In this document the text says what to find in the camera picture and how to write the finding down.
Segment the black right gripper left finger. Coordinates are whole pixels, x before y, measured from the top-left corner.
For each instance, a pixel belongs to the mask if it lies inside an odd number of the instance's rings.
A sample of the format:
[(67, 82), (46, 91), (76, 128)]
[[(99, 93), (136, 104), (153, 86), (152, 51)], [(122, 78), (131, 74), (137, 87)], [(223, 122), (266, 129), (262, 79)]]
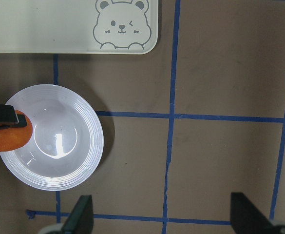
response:
[(11, 105), (0, 104), (0, 130), (27, 126), (25, 114), (17, 114)]

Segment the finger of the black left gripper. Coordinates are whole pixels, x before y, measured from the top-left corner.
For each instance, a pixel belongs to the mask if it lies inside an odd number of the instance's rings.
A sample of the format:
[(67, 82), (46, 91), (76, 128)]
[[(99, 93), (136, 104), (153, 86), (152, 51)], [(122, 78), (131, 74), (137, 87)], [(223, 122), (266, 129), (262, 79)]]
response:
[(81, 195), (61, 228), (62, 234), (91, 234), (94, 228), (93, 200)]

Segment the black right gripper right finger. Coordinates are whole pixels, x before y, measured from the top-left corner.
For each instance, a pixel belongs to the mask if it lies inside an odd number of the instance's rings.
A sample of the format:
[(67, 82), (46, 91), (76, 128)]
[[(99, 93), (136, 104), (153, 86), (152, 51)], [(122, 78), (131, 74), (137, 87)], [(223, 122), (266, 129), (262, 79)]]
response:
[(230, 195), (230, 224), (236, 234), (281, 234), (241, 192)]

